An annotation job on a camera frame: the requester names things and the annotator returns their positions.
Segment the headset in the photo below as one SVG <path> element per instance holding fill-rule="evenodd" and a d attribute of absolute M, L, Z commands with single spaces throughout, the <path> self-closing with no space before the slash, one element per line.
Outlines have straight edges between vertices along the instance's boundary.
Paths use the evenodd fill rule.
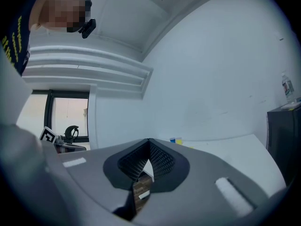
<path fill-rule="evenodd" d="M 79 30 L 83 39 L 86 39 L 92 31 L 96 28 L 96 20 L 91 18 L 89 22 L 85 23 L 85 25 Z"/>

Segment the black cabinet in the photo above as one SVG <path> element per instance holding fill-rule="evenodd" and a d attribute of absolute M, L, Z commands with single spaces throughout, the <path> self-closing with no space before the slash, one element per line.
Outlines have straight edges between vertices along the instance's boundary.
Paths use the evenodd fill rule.
<path fill-rule="evenodd" d="M 301 157 L 301 107 L 268 112 L 268 151 L 288 186 L 299 169 Z"/>

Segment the white strip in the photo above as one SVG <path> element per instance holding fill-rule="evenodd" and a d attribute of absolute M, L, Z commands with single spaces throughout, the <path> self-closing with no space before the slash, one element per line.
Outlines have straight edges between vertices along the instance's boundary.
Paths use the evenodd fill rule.
<path fill-rule="evenodd" d="M 246 216 L 253 211 L 253 207 L 227 178 L 220 178 L 216 180 L 215 184 L 238 217 Z"/>
<path fill-rule="evenodd" d="M 87 67 L 96 67 L 97 69 L 107 69 L 117 71 L 121 73 L 130 74 L 139 78 L 146 78 L 148 74 L 145 71 L 130 69 L 125 66 L 114 65 L 113 63 L 106 63 L 100 59 L 87 59 L 76 58 L 74 56 L 43 56 L 43 57 L 31 57 L 28 61 L 28 67 L 33 65 L 84 65 Z"/>
<path fill-rule="evenodd" d="M 123 57 L 120 55 L 116 55 L 113 53 L 104 52 L 97 49 L 74 47 L 74 46 L 40 46 L 40 47 L 32 47 L 30 50 L 31 50 L 31 55 L 49 54 L 49 53 L 68 53 L 68 54 L 71 53 L 71 54 L 82 54 L 82 55 L 102 57 L 102 58 L 107 58 L 118 62 L 122 62 L 146 71 L 153 71 L 152 67 L 146 66 L 143 63 L 140 63 L 136 60 Z"/>
<path fill-rule="evenodd" d="M 139 198 L 140 198 L 140 199 L 143 199 L 143 198 L 147 197 L 148 195 L 150 195 L 150 191 L 147 191 L 147 192 L 145 192 L 145 193 L 139 195 Z"/>
<path fill-rule="evenodd" d="M 86 159 L 81 157 L 81 158 L 78 158 L 78 159 L 73 160 L 73 161 L 63 162 L 63 166 L 66 167 L 66 168 L 69 168 L 69 167 L 73 167 L 73 166 L 76 166 L 76 165 L 79 165 L 79 164 L 82 164 L 82 163 L 85 163 L 85 162 L 87 162 Z"/>

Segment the window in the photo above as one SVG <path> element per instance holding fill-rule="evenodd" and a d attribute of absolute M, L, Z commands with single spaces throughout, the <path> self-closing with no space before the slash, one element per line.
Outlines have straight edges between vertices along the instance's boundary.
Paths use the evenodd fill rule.
<path fill-rule="evenodd" d="M 52 107 L 52 130 L 63 135 L 69 126 L 78 126 L 79 136 L 87 137 L 88 99 L 54 98 Z"/>
<path fill-rule="evenodd" d="M 70 141 L 64 136 L 69 126 L 78 126 L 79 136 L 73 143 L 89 142 L 87 126 L 89 92 L 50 90 L 44 125 L 56 134 L 62 135 L 65 142 Z"/>
<path fill-rule="evenodd" d="M 78 126 L 79 135 L 73 143 L 90 149 L 87 114 L 89 92 L 34 90 L 26 102 L 17 125 L 40 137 L 44 126 L 62 135 L 64 142 L 69 126 Z"/>

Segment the dark shirt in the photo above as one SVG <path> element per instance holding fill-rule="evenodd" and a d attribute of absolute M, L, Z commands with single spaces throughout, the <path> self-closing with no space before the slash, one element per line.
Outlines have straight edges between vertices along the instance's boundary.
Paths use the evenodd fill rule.
<path fill-rule="evenodd" d="M 10 0 L 2 4 L 5 24 L 1 29 L 0 38 L 4 52 L 17 72 L 22 75 L 29 58 L 29 17 L 36 0 Z"/>

